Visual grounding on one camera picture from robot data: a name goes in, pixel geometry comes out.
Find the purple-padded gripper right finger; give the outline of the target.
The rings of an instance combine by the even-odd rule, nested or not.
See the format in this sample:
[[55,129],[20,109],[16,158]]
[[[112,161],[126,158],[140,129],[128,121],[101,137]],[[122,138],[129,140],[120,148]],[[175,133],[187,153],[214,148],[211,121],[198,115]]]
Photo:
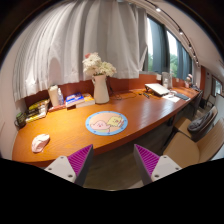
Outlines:
[[144,185],[181,170],[169,156],[158,156],[137,144],[134,145],[134,158]]

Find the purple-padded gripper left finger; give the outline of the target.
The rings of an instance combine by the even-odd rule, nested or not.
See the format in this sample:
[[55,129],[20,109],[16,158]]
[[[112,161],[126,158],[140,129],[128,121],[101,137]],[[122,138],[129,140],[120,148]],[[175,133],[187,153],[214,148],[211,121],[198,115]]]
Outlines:
[[45,170],[82,186],[91,165],[93,154],[93,145],[89,145],[69,156],[59,156]]

